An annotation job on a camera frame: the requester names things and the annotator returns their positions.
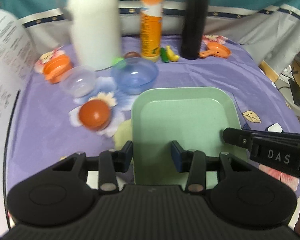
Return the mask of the white printed paper sheet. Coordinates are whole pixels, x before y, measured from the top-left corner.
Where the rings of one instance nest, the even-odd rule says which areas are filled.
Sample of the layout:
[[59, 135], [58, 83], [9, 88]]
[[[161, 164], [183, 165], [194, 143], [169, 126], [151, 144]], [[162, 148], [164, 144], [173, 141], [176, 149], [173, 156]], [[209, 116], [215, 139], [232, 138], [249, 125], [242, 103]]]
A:
[[0, 9], [0, 236], [8, 230], [6, 155], [9, 131], [19, 93], [36, 59], [31, 38], [18, 19]]

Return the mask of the white power bank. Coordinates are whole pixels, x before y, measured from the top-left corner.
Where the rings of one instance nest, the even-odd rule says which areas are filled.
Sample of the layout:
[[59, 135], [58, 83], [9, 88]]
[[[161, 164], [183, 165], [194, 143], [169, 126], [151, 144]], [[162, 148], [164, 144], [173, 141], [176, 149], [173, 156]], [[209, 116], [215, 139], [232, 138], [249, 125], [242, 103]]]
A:
[[277, 132], [277, 133], [281, 133], [281, 132], [283, 132], [283, 128], [281, 127], [280, 124], [275, 123], [275, 124], [270, 125], [270, 126], [267, 128], [267, 131], [268, 131], [268, 132]]

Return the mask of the yellow orange bottle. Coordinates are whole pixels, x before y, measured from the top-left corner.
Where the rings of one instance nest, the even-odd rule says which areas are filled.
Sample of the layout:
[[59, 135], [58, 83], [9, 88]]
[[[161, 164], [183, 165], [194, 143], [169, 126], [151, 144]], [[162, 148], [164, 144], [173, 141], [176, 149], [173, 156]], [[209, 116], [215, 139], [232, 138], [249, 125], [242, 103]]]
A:
[[157, 62], [160, 54], [164, 0], [140, 0], [141, 56]]

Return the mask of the green toy vegetable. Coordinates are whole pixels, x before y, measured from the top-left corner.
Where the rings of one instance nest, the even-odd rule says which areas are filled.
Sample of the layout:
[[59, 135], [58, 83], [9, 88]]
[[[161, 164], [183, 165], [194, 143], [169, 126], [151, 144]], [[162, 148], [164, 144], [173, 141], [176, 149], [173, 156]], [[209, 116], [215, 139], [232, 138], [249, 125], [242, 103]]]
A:
[[161, 57], [162, 62], [164, 62], [164, 63], [170, 62], [168, 55], [167, 55], [167, 51], [163, 47], [160, 48], [160, 57]]

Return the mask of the blue translucent bowl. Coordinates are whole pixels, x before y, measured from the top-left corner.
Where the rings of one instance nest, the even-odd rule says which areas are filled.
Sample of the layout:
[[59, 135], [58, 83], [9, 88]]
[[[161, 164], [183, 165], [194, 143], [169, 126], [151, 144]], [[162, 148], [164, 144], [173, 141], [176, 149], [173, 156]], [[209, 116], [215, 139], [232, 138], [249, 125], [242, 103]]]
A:
[[125, 62], [124, 68], [111, 68], [111, 75], [119, 90], [129, 95], [139, 95], [153, 88], [159, 75], [156, 63], [141, 57], [125, 59]]

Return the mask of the orange toy frying pan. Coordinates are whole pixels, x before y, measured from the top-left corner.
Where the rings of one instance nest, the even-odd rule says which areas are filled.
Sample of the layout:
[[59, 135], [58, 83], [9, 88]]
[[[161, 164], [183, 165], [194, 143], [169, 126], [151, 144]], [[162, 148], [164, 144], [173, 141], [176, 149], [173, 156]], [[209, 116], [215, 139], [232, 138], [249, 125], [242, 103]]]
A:
[[201, 59], [205, 59], [208, 56], [215, 56], [227, 59], [231, 55], [231, 51], [226, 46], [217, 42], [209, 42], [206, 45], [206, 50], [199, 53]]

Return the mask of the pale yellow flower dish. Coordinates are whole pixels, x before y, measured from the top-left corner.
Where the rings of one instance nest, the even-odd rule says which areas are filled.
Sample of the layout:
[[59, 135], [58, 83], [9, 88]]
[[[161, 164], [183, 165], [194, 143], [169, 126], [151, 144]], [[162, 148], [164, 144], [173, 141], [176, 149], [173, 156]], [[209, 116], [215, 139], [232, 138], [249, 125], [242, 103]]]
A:
[[127, 141], [132, 141], [132, 120], [128, 119], [120, 124], [113, 136], [115, 150], [123, 148]]

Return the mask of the yellow toy banana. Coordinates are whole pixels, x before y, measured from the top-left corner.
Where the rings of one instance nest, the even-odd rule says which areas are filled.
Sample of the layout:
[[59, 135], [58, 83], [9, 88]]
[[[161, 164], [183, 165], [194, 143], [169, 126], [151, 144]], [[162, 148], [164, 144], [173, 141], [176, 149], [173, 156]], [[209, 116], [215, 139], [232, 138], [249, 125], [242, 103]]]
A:
[[172, 62], [179, 61], [179, 55], [175, 54], [174, 51], [171, 49], [171, 46], [166, 46], [166, 53], [168, 56], [168, 59]]

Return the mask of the green square plate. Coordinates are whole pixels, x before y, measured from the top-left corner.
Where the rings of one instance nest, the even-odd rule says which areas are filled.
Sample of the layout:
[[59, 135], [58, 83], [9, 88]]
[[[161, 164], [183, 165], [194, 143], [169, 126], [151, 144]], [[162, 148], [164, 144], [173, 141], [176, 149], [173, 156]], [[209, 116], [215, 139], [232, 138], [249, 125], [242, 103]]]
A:
[[229, 152], [247, 160], [245, 149], [225, 144], [222, 132], [240, 129], [236, 107], [226, 92], [213, 87], [158, 88], [143, 92], [132, 106], [134, 181], [137, 185], [181, 185], [170, 143], [216, 157]]

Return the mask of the brown toy mushroom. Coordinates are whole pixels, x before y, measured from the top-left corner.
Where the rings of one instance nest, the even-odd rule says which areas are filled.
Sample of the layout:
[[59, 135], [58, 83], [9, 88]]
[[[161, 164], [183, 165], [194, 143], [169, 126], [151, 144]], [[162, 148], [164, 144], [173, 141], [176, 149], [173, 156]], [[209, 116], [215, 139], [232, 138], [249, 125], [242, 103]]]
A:
[[129, 58], [133, 58], [133, 57], [141, 57], [141, 55], [139, 53], [137, 53], [136, 51], [129, 51], [124, 55], [125, 59], [129, 59]]

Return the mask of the small orange bowl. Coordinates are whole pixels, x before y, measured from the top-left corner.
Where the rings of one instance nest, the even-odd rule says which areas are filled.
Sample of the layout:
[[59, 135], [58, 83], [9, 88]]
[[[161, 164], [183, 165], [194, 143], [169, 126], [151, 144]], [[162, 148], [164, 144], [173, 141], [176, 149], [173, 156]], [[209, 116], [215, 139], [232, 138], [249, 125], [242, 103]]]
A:
[[85, 128], [100, 131], [110, 124], [111, 109], [103, 100], [90, 100], [81, 106], [78, 118]]

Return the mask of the clear plastic bowl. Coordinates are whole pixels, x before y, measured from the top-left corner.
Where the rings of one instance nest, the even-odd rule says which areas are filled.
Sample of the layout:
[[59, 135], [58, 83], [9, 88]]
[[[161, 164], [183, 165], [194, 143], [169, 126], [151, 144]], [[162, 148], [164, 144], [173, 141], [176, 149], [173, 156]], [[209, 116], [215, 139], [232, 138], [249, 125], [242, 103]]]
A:
[[61, 90], [73, 98], [89, 94], [96, 83], [96, 73], [87, 66], [78, 66], [65, 72], [59, 83]]

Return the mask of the black tall flask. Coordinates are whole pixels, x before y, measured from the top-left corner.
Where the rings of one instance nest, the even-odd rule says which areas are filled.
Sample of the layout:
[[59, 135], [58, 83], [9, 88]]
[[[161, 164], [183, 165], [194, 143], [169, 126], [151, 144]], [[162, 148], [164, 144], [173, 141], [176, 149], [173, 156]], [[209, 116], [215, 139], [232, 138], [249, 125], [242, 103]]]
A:
[[180, 55], [185, 59], [199, 57], [208, 6], [209, 0], [186, 0], [180, 48]]

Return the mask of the white thermos jug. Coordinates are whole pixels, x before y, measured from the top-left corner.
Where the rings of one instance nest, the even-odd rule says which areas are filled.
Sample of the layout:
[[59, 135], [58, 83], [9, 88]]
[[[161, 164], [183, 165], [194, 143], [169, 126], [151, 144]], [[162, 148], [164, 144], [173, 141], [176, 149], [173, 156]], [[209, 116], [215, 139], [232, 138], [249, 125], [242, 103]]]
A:
[[70, 22], [70, 38], [79, 64], [99, 71], [121, 56], [119, 0], [55, 0]]

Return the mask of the purple floral tablecloth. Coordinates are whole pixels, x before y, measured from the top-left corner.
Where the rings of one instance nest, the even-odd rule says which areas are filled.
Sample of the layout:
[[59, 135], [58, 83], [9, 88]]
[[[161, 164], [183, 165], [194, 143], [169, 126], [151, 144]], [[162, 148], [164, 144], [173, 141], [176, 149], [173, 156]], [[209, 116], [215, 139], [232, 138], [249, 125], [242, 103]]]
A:
[[[300, 133], [300, 122], [275, 84], [265, 76], [242, 46], [226, 41], [228, 59], [158, 62], [157, 88], [216, 87], [233, 100], [244, 128], [266, 130], [278, 123], [286, 132]], [[77, 151], [89, 156], [114, 150], [113, 136], [124, 121], [131, 119], [134, 96], [118, 89], [110, 70], [96, 74], [95, 89], [81, 98], [65, 94], [60, 85], [32, 73], [20, 95], [14, 130], [14, 146], [8, 159], [7, 188]], [[110, 125], [99, 132], [79, 125], [79, 108], [90, 98], [113, 104]]]

